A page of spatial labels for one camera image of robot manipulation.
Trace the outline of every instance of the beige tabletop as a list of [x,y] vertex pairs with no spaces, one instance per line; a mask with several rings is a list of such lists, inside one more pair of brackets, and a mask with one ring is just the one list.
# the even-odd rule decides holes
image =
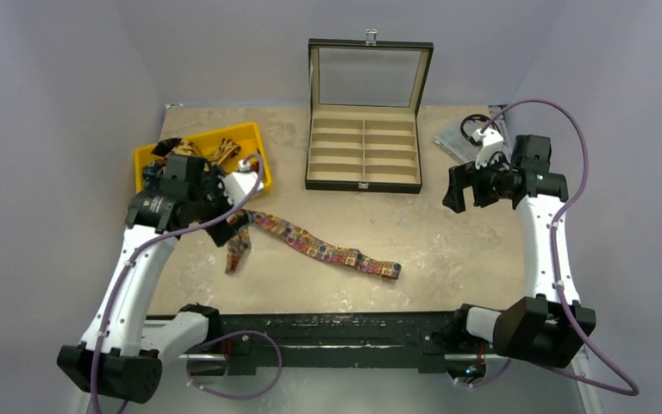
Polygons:
[[433,143],[461,114],[485,107],[420,109],[419,195],[303,188],[309,109],[185,108],[167,110],[161,138],[243,122],[259,125],[270,161],[270,194],[247,207],[280,216],[336,246],[402,264],[399,280],[316,261],[256,227],[252,250],[235,274],[224,273],[226,249],[200,231],[185,235],[161,274],[149,314],[174,314],[188,303],[221,313],[445,311],[463,303],[505,308],[521,297],[521,233],[510,202],[456,215],[441,204],[447,169],[456,162]]

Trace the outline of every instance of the box lid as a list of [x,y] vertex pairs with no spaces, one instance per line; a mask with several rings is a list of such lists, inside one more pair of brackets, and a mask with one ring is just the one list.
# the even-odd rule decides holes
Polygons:
[[364,111],[417,116],[433,44],[309,39],[313,111]]

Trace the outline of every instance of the beige box lining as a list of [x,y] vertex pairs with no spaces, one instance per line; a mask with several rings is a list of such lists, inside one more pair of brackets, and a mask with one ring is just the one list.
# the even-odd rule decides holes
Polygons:
[[310,132],[308,179],[420,184],[415,117],[319,111]]

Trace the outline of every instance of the plastic box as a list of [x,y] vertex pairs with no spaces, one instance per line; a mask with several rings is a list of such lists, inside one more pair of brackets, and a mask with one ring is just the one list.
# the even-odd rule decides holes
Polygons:
[[[247,122],[240,125],[234,125],[233,127],[186,136],[186,139],[195,142],[199,146],[199,149],[202,150],[202,154],[204,155],[209,155],[215,152],[215,150],[219,148],[219,144],[222,142],[222,138],[229,138],[241,147],[239,154],[222,162],[222,167],[224,170],[227,173],[237,171],[237,161],[242,160],[252,153],[260,154],[263,159],[263,170],[265,173],[263,175],[263,184],[265,184],[263,194],[270,192],[270,188],[272,186],[272,176],[270,175],[270,165],[267,162],[265,148],[263,147],[262,139],[260,138],[258,124],[255,122]],[[155,144],[150,144],[143,147],[138,147],[133,152],[133,163],[135,167],[135,192],[143,191],[143,177],[141,174],[143,167],[160,158],[151,154],[151,151],[153,151],[155,146]]]

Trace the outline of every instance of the metal clasp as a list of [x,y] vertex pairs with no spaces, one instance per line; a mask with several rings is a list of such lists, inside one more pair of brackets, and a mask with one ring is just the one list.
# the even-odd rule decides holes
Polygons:
[[366,30],[366,45],[367,46],[377,45],[377,30],[373,28],[368,28]]

